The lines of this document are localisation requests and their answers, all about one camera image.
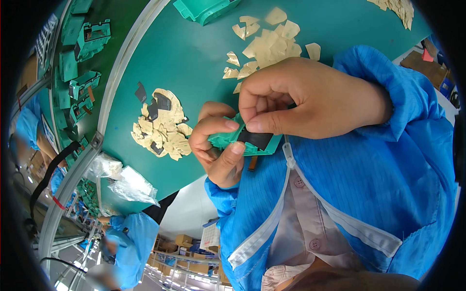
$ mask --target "white floor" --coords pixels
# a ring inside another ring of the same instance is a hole
[[[172,239],[178,234],[201,239],[202,225],[217,217],[217,209],[204,189],[206,177],[202,176],[179,191],[165,213],[159,234]]]

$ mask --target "fingernail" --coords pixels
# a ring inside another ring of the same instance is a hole
[[[258,121],[251,121],[246,125],[246,129],[249,132],[264,132],[262,124]]]
[[[228,120],[228,121],[226,122],[226,126],[227,126],[228,128],[230,128],[230,129],[234,129],[234,130],[237,130],[238,127],[240,127],[240,125],[237,124],[236,122],[234,122],[233,120]]]
[[[232,143],[232,152],[236,155],[242,155],[244,152],[244,144],[240,142]]]

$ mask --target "zipper pull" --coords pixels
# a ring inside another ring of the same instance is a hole
[[[287,141],[281,147],[283,149],[283,153],[285,154],[285,159],[287,160],[287,167],[290,169],[294,169],[296,165],[295,157],[293,156],[293,150],[291,149],[291,144]]]

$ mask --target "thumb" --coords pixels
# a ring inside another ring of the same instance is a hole
[[[222,183],[232,178],[236,172],[232,171],[243,157],[246,146],[242,142],[230,143],[220,157],[214,161],[209,169],[209,178],[212,182]]]
[[[246,125],[249,132],[293,134],[300,126],[295,108],[266,112],[253,117]]]

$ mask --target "white basket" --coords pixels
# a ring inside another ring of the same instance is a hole
[[[220,230],[217,223],[211,224],[202,231],[201,245],[199,248],[207,250],[207,247],[220,244]]]

